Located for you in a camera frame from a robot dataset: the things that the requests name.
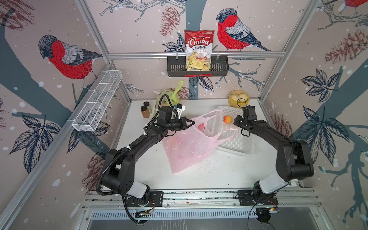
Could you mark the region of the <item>pink plastic bag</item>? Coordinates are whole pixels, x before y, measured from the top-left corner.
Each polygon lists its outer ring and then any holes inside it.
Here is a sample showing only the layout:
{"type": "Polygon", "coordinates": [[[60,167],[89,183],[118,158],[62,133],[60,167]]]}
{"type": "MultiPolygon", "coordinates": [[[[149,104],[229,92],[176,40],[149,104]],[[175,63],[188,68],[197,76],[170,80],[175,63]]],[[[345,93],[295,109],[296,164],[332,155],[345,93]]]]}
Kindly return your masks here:
{"type": "Polygon", "coordinates": [[[191,120],[195,124],[170,137],[165,137],[162,144],[168,157],[171,172],[179,173],[207,158],[220,144],[229,139],[219,140],[220,133],[211,135],[208,122],[218,116],[215,109],[191,120]]]}

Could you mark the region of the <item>green avocado print plastic bag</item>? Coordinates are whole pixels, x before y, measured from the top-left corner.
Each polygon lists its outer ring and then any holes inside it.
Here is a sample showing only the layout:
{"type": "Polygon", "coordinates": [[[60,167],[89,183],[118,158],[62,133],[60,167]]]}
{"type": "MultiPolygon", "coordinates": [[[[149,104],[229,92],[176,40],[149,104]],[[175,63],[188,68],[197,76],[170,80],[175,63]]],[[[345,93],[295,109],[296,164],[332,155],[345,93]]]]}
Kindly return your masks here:
{"type": "Polygon", "coordinates": [[[156,104],[155,104],[155,112],[158,111],[162,106],[174,106],[177,104],[181,104],[182,101],[178,95],[179,91],[181,90],[184,82],[181,80],[179,81],[177,87],[174,91],[172,90],[163,90],[157,97],[156,104]]]}

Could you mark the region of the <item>red yellow peach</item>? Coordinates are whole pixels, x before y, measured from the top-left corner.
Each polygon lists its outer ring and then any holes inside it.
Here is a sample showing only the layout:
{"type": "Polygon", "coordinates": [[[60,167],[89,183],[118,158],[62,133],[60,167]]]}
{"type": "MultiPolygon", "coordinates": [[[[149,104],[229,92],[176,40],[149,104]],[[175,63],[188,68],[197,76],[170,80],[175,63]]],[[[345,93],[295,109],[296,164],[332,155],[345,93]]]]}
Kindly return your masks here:
{"type": "Polygon", "coordinates": [[[233,123],[233,118],[229,115],[226,115],[226,116],[223,117],[223,122],[225,124],[232,124],[233,123]]]}

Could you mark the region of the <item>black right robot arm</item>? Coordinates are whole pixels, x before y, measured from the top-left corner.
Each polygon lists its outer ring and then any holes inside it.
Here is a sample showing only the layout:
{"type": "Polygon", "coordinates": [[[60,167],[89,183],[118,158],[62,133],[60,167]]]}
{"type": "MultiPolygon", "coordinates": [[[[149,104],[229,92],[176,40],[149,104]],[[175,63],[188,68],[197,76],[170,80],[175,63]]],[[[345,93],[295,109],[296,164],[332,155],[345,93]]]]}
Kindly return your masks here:
{"type": "Polygon", "coordinates": [[[306,141],[287,137],[266,121],[258,120],[254,106],[245,105],[242,112],[235,118],[234,125],[241,131],[248,131],[248,137],[254,134],[277,150],[276,170],[267,178],[257,181],[253,187],[256,203],[265,202],[291,180],[303,180],[314,175],[313,160],[306,141]]]}

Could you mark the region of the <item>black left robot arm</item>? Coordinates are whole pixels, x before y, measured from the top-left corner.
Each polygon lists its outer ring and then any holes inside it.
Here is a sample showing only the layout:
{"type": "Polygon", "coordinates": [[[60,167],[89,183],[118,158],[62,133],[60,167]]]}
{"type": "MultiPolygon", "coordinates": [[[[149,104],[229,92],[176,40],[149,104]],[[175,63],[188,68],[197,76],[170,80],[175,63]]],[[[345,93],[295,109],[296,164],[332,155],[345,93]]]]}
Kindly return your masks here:
{"type": "Polygon", "coordinates": [[[135,164],[152,146],[169,137],[170,131],[186,130],[195,122],[181,116],[185,106],[173,105],[168,95],[163,95],[156,114],[143,128],[144,133],[129,145],[111,149],[105,156],[101,173],[96,182],[100,196],[120,195],[133,197],[143,204],[150,199],[150,187],[135,179],[135,164]]]}

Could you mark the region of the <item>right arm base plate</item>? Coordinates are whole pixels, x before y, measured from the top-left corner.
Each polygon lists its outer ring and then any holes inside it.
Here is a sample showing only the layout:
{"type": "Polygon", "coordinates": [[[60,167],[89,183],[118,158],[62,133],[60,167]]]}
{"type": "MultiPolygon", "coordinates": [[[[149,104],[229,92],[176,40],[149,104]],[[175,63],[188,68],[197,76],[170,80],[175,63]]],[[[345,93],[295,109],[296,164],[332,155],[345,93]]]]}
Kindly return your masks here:
{"type": "Polygon", "coordinates": [[[239,200],[241,206],[278,206],[276,193],[264,194],[253,190],[238,190],[235,198],[239,200]]]}

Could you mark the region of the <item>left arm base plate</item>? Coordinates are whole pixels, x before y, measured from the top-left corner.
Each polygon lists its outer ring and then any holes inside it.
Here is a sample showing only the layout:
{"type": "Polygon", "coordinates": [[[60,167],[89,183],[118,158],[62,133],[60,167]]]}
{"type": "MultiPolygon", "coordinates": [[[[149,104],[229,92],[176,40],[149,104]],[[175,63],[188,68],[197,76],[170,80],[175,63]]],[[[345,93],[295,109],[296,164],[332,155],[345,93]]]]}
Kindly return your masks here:
{"type": "Polygon", "coordinates": [[[142,198],[131,196],[126,199],[126,206],[128,208],[156,208],[162,207],[162,205],[163,191],[149,191],[142,198]]]}

